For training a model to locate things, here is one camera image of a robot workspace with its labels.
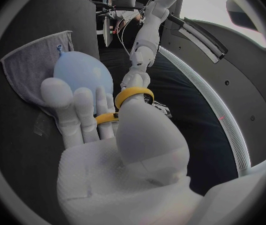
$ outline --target blue balloon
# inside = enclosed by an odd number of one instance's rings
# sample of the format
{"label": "blue balloon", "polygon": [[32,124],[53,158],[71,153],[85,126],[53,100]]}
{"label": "blue balloon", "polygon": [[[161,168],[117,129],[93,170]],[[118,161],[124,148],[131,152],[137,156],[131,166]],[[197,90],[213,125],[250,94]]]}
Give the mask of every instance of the blue balloon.
{"label": "blue balloon", "polygon": [[73,93],[79,88],[89,88],[93,93],[94,114],[96,113],[96,88],[103,86],[106,93],[113,94],[113,79],[105,65],[96,58],[79,51],[60,53],[54,69],[54,78],[66,82]]}

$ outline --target gray wall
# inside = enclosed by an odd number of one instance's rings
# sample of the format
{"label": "gray wall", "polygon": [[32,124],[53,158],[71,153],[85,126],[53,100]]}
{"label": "gray wall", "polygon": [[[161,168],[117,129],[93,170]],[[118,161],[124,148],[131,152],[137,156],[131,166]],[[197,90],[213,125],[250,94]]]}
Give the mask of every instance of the gray wall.
{"label": "gray wall", "polygon": [[[170,12],[178,13],[181,0],[177,3]],[[222,98],[241,129],[254,166],[266,159],[266,50],[229,29],[199,24],[229,49],[217,64],[173,30],[164,29],[161,45],[191,66]],[[176,28],[170,21],[165,26]]]}

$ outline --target yellow ring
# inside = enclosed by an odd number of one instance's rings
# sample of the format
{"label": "yellow ring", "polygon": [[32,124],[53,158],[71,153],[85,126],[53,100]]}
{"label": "yellow ring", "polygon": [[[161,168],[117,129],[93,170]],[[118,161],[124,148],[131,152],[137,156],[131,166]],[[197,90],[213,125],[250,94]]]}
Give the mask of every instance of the yellow ring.
{"label": "yellow ring", "polygon": [[120,92],[116,98],[115,98],[115,105],[119,109],[121,104],[124,102],[125,99],[129,98],[132,95],[135,94],[149,94],[153,98],[154,101],[154,93],[145,87],[129,87],[124,89],[122,92]]}
{"label": "yellow ring", "polygon": [[97,116],[95,119],[97,121],[97,124],[118,121],[118,112],[104,113]]}

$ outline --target light strip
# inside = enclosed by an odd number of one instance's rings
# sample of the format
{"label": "light strip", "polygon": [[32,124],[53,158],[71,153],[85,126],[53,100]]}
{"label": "light strip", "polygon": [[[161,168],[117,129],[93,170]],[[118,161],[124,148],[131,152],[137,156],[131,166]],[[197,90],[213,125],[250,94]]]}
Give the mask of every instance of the light strip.
{"label": "light strip", "polygon": [[189,65],[161,46],[159,47],[159,52],[195,85],[219,118],[219,122],[232,148],[238,175],[241,176],[240,171],[250,168],[251,164],[244,137],[232,113],[216,91]]}

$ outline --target gray towel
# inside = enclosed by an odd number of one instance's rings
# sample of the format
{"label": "gray towel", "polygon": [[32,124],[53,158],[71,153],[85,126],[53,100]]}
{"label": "gray towel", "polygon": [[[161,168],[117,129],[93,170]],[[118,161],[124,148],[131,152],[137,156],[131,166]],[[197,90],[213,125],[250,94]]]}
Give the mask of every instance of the gray towel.
{"label": "gray towel", "polygon": [[39,106],[45,113],[57,117],[43,101],[41,83],[53,77],[54,67],[59,59],[57,45],[64,52],[73,51],[72,31],[63,31],[32,41],[5,55],[3,64],[6,77],[15,92],[26,102]]}

